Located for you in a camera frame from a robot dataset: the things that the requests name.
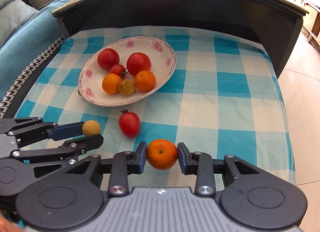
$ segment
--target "red fruit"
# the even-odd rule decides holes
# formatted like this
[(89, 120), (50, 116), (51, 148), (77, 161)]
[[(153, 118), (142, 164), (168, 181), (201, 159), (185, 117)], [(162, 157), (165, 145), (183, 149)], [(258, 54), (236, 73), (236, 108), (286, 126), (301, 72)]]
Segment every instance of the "red fruit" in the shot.
[(127, 60), (127, 70), (134, 77), (142, 70), (151, 70), (150, 58), (143, 53), (131, 54)]
[(122, 110), (119, 117), (119, 127), (122, 133), (128, 138), (136, 137), (140, 132), (140, 119), (136, 113)]
[(121, 64), (113, 65), (110, 68), (109, 73), (114, 73), (115, 75), (118, 75), (120, 78), (123, 78), (124, 76), (127, 75), (127, 73), (125, 72), (124, 66)]
[(120, 62), (120, 57), (114, 49), (107, 48), (99, 53), (97, 61), (100, 68), (110, 70), (113, 65)]

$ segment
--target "orange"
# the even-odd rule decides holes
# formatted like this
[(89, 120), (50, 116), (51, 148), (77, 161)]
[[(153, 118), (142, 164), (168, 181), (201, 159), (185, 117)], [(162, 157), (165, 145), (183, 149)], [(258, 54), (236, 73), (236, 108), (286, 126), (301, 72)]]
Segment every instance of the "orange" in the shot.
[(149, 70), (142, 70), (134, 79), (138, 90), (147, 92), (152, 90), (156, 85), (156, 77)]
[(158, 170), (167, 170), (174, 166), (178, 159), (178, 149), (166, 139), (156, 139), (147, 148), (147, 160)]
[(122, 79), (114, 74), (110, 73), (104, 77), (102, 81), (102, 89), (104, 92), (113, 95), (119, 91), (119, 84), (122, 82)]

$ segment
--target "bowl of fruit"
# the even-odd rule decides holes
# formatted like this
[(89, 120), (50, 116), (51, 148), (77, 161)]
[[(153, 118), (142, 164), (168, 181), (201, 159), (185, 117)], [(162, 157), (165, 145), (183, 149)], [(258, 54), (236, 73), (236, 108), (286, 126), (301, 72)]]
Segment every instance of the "bowl of fruit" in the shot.
[(128, 37), (96, 52), (80, 72), (79, 94), (102, 107), (124, 106), (159, 90), (172, 76), (176, 54), (164, 40)]

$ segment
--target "pink flower pattern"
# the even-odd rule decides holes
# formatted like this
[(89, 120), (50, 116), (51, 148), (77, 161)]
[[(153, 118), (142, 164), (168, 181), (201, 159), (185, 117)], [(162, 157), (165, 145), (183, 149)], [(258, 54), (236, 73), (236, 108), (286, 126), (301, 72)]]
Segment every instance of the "pink flower pattern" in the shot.
[(156, 51), (159, 51), (161, 53), (163, 52), (162, 47), (161, 47), (161, 41), (159, 41), (159, 40), (152, 41), (151, 47), (153, 49), (155, 49)]
[(84, 90), (84, 94), (86, 94), (88, 97), (95, 98), (95, 95), (90, 88), (86, 88)]
[(167, 59), (167, 61), (166, 61), (167, 67), (169, 67), (169, 66), (170, 66), (170, 64), (171, 64), (171, 60), (172, 60), (172, 58), (168, 58), (168, 59)]
[(132, 47), (134, 47), (134, 41), (132, 41), (132, 40), (127, 41), (127, 43), (125, 44), (125, 46), (126, 46), (127, 48), (132, 48)]
[(91, 79), (91, 77), (92, 77), (92, 75), (93, 75), (93, 72), (92, 72), (92, 70), (85, 70), (84, 71), (85, 72), (85, 75), (88, 77), (88, 78), (90, 78)]

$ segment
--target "white floral plate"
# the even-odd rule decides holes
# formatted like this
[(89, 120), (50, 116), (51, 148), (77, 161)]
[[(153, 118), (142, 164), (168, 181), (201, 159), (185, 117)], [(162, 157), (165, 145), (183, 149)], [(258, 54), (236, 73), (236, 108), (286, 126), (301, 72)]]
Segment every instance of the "white floral plate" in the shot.
[[(136, 89), (131, 96), (121, 93), (109, 95), (101, 87), (103, 78), (108, 71), (101, 69), (97, 63), (99, 53), (106, 48), (116, 50), (120, 56), (120, 64), (126, 67), (127, 59), (133, 53), (141, 52), (149, 56), (151, 71), (156, 76), (156, 85), (149, 92)], [(160, 89), (171, 77), (176, 67), (176, 54), (172, 47), (164, 40), (150, 36), (134, 36), (113, 42), (96, 52), (84, 65), (79, 76), (79, 94), (88, 102), (102, 107), (124, 106), (137, 102)], [(134, 78), (131, 75), (123, 79)]]

